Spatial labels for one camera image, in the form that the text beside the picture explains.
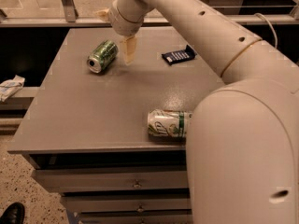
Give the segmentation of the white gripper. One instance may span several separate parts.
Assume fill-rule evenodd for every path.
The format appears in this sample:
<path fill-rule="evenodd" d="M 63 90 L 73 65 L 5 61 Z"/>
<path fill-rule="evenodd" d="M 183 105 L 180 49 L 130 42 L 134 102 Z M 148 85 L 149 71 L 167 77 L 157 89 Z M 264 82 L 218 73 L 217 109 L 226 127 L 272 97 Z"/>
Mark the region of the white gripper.
<path fill-rule="evenodd" d="M 109 9 L 95 12 L 95 16 L 100 20 L 109 19 L 114 31 L 123 36 L 120 47 L 126 65 L 135 58 L 137 44 L 135 34 L 142 26 L 145 16 L 152 10 L 153 7 L 142 0 L 115 0 Z"/>

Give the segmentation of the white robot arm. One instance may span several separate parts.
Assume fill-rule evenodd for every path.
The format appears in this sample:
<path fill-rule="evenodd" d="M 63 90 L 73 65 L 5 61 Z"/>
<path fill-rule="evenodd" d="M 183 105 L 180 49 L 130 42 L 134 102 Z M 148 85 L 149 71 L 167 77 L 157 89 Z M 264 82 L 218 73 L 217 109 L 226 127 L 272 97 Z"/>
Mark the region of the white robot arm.
<path fill-rule="evenodd" d="M 298 224 L 299 67 L 200 0 L 116 0 L 98 11 L 133 37 L 157 9 L 222 79 L 193 111 L 194 224 Z"/>

